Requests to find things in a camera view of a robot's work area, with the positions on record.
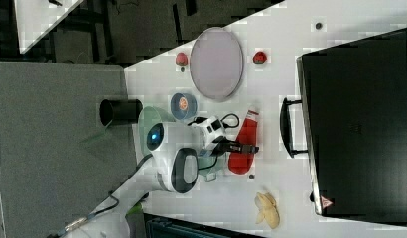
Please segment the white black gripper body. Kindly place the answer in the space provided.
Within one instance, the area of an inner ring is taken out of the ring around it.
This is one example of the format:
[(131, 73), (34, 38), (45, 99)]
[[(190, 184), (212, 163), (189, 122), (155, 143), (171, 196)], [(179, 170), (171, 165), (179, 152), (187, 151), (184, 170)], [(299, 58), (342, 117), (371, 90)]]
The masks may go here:
[(198, 128), (202, 148), (200, 156), (221, 156), (226, 152), (224, 144), (227, 142), (225, 127), (217, 116), (209, 118), (197, 117), (191, 124), (193, 128)]

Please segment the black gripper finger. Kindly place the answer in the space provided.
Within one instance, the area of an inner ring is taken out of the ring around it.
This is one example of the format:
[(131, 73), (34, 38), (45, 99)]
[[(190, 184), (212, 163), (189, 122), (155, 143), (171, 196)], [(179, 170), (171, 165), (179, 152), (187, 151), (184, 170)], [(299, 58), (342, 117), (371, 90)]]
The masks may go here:
[(228, 141), (224, 144), (225, 149), (231, 153), (256, 154), (259, 151), (257, 146), (241, 144), (235, 141)]

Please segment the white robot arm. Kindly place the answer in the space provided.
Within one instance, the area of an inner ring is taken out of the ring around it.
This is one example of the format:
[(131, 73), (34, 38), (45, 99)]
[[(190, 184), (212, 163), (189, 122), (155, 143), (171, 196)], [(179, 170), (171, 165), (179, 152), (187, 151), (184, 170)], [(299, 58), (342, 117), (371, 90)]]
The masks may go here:
[(189, 124), (154, 124), (146, 135), (145, 146), (150, 153), (134, 175), (91, 213), (48, 238), (129, 238), (126, 214), (144, 195), (155, 190), (189, 192), (197, 182), (200, 158), (231, 152), (253, 155), (259, 151), (254, 145), (227, 139), (227, 127), (216, 116), (198, 117)]

